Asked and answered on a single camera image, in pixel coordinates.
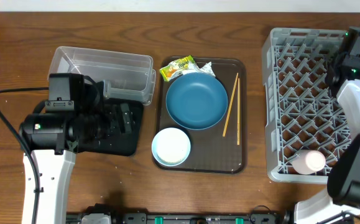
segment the green clip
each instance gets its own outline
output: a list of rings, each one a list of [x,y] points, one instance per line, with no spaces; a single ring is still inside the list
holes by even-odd
[[[163,217],[155,217],[155,224],[163,224]]]
[[[235,218],[235,224],[243,224],[243,218]]]

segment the wood grain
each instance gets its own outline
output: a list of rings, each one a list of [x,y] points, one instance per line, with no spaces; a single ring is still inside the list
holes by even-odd
[[[347,29],[360,14],[311,13],[0,13],[0,89],[47,86],[58,46],[151,55],[154,69],[171,55],[236,58],[247,69],[246,169],[238,175],[169,172],[152,162],[159,85],[145,107],[132,157],[81,153],[72,173],[68,211],[95,203],[120,211],[247,213],[256,205],[283,212],[324,188],[271,181],[265,168],[265,96],[261,48],[275,27]],[[0,96],[15,127],[47,92]],[[0,223],[20,223],[24,168],[19,144],[0,121]]]

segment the snack wrapper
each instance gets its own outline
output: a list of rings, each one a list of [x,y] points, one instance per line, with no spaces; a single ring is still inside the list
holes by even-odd
[[[202,68],[199,68],[191,55],[170,62],[166,67],[161,68],[159,72],[163,76],[165,82],[169,82],[170,80],[180,75],[186,75],[195,72],[207,73],[213,77],[216,76],[211,69],[211,62],[207,63]]]

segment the gray dish rack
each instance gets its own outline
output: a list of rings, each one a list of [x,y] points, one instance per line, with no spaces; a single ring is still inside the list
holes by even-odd
[[[351,143],[343,109],[325,85],[327,60],[344,30],[275,28],[262,48],[267,102],[267,173],[276,182],[326,184]],[[300,175],[289,161],[300,149],[322,152],[325,168]]]

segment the wooden chopsticks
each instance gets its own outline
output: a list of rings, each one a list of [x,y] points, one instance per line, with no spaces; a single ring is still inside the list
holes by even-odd
[[[238,78],[238,123],[236,133],[236,144],[241,143],[241,78]]]
[[[232,89],[231,101],[229,102],[229,108],[228,108],[227,118],[225,121],[223,137],[225,137],[225,134],[227,132],[229,115],[231,114],[232,102],[234,101],[236,83],[238,83],[238,123],[237,123],[236,143],[237,143],[237,145],[240,145],[240,143],[241,143],[241,133],[240,133],[241,132],[241,127],[240,127],[240,124],[241,124],[241,79],[238,78],[238,75],[239,75],[239,73],[236,74],[234,88]]]

